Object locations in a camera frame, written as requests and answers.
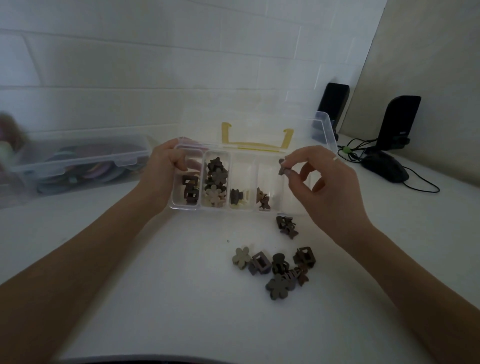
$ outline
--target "plastic box compartment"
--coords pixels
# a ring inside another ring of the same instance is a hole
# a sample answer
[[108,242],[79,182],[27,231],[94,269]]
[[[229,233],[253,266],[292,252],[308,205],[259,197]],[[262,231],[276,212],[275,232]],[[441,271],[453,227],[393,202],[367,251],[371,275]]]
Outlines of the plastic box compartment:
[[31,194],[50,195],[135,179],[151,150],[143,135],[32,141],[10,166]]
[[[282,133],[275,134],[272,129],[269,132],[267,129],[262,129],[261,132],[256,133],[257,124],[264,120],[267,122],[271,116],[262,119],[256,114],[251,117],[250,113],[235,112],[228,113],[225,110],[220,112],[212,111],[211,109],[202,110],[200,113],[191,113],[186,120],[181,133],[183,135],[191,136],[198,139],[206,139],[208,136],[213,136],[217,143],[209,142],[192,142],[189,139],[180,139],[180,143],[176,148],[181,148],[186,151],[187,159],[193,158],[197,163],[201,164],[201,170],[197,170],[201,182],[200,184],[200,198],[194,204],[187,204],[183,199],[183,192],[185,186],[181,184],[182,175],[185,172],[177,171],[174,190],[169,205],[171,208],[186,209],[186,210],[210,210],[210,211],[224,211],[224,212],[257,212],[262,214],[288,214],[288,215],[304,215],[305,208],[295,198],[288,187],[288,179],[285,176],[280,176],[278,171],[280,169],[279,159],[289,154],[294,149],[309,145],[323,145],[324,147],[336,152],[337,146],[333,134],[330,119],[327,114],[318,112],[315,118],[299,119],[294,117],[282,116],[273,117],[273,122],[280,127],[288,126],[290,122],[295,126],[294,132],[297,133],[297,138],[292,138],[289,147],[282,148],[280,145],[284,141],[284,134],[287,135],[287,130],[284,129]],[[239,123],[235,126],[236,140],[246,140],[246,142],[230,142],[227,127],[234,129],[232,124],[225,120],[242,119],[243,124],[250,128],[255,125],[254,130],[245,131],[239,128]],[[319,128],[321,128],[322,138],[318,138]],[[228,179],[226,183],[226,203],[222,207],[212,207],[208,203],[205,194],[205,179],[207,177],[207,164],[210,160],[220,157],[224,168],[228,170]],[[303,164],[294,166],[294,170],[299,172]],[[319,173],[312,173],[316,179]],[[312,187],[316,180],[312,180],[309,175],[305,184]],[[260,208],[261,204],[256,202],[257,188],[270,197],[270,210],[263,210]],[[230,203],[230,191],[232,189],[243,192],[244,199],[241,203],[233,205]]]

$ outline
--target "clear plastic storage box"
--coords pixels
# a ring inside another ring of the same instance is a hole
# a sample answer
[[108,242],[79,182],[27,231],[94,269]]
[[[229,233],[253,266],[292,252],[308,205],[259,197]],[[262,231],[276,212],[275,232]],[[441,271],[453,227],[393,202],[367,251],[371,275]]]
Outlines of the clear plastic storage box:
[[[180,133],[188,137],[177,145],[186,153],[188,171],[175,172],[169,202],[175,209],[305,214],[288,179],[279,175],[279,159],[309,145],[337,151],[330,119],[323,112],[306,119],[195,109],[184,113]],[[312,187],[319,177],[311,173],[305,183]]]
[[14,157],[10,172],[34,194],[59,194],[131,178],[150,153],[143,135],[32,141]]

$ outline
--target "beige wall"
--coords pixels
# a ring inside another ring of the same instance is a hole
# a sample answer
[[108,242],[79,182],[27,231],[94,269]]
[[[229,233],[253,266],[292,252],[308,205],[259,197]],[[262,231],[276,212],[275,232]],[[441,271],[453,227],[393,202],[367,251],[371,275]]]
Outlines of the beige wall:
[[376,138],[399,95],[422,102],[398,154],[480,185],[479,0],[388,0],[341,132]]

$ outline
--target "black mouse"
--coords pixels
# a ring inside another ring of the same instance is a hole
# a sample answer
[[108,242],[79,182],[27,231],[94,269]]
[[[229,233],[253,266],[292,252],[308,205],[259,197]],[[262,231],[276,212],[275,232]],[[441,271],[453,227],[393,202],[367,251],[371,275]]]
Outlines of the black mouse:
[[400,162],[381,150],[369,152],[361,160],[361,165],[389,182],[400,183],[409,178],[407,171]]

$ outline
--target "black speaker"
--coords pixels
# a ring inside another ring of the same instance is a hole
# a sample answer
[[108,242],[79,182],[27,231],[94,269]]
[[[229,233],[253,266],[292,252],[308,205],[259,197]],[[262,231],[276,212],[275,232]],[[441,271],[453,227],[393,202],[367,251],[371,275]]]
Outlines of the black speaker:
[[348,85],[334,84],[330,82],[325,88],[322,101],[318,107],[318,111],[323,111],[328,114],[332,122],[332,128],[335,133],[335,138],[338,140],[336,134],[336,125],[342,116],[343,109],[350,94],[350,87]]
[[402,149],[410,143],[408,134],[415,115],[417,115],[420,101],[420,96],[407,95],[396,97],[390,101],[385,111],[375,149]]

